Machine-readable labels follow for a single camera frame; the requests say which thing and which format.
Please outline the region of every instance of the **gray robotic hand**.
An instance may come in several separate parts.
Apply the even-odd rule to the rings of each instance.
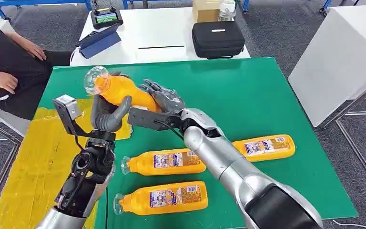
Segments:
[[[177,114],[183,108],[186,108],[183,100],[175,90],[162,87],[159,83],[151,80],[144,80],[144,82],[145,83],[139,85],[138,87],[152,96],[152,98],[161,108],[162,112]]]

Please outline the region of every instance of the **plastic bottle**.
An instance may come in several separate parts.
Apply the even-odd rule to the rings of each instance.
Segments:
[[[113,200],[117,215],[127,211],[137,215],[175,213],[207,206],[207,190],[202,181],[142,187],[131,194],[117,194]]]
[[[121,75],[110,75],[102,66],[93,67],[86,73],[84,87],[87,93],[100,94],[114,105],[120,105],[122,99],[130,95],[132,106],[143,107],[155,112],[160,111],[151,95],[136,87],[131,79]]]
[[[204,163],[189,149],[149,151],[137,157],[124,157],[121,164],[123,174],[136,172],[142,175],[171,175],[201,173]]]
[[[234,0],[222,0],[220,4],[220,12],[218,15],[218,21],[232,21],[235,12],[235,1]]]
[[[248,161],[266,161],[292,156],[295,144],[289,135],[272,135],[232,142]]]

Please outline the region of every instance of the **white container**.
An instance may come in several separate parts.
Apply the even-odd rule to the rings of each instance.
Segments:
[[[222,0],[220,4],[220,13],[218,21],[232,21],[235,12],[235,1],[234,0]]]

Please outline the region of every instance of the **clear bottle cap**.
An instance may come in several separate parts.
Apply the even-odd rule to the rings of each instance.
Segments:
[[[121,193],[117,193],[116,197],[114,197],[113,200],[113,210],[116,215],[121,215],[124,213],[124,210],[122,209],[122,205],[120,204],[120,200],[124,198],[124,195]]]
[[[129,162],[131,158],[124,156],[121,160],[121,172],[126,175],[130,172],[130,167],[128,166],[127,162]]]
[[[86,73],[83,86],[93,95],[106,91],[110,86],[110,74],[103,66],[93,67]]]

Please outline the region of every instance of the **green table mat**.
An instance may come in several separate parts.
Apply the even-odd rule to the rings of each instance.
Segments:
[[[90,66],[54,69],[40,102],[53,109],[52,99],[68,94],[86,98],[83,78]],[[322,218],[357,216],[356,209],[322,150],[299,103],[274,58],[165,62],[107,66],[128,74],[138,85],[152,79],[175,89],[187,107],[206,112],[231,141],[288,134],[296,145],[295,154],[286,159],[257,162],[255,165],[279,182],[304,195]],[[245,226],[234,200],[206,170],[200,174],[172,176],[123,175],[120,160],[146,151],[184,148],[171,131],[156,132],[134,127],[131,139],[116,144],[116,174],[109,189],[109,229],[213,229]],[[113,198],[148,186],[202,180],[206,183],[208,207],[203,210],[138,216],[115,215]],[[96,228],[105,226],[105,195],[99,202]]]

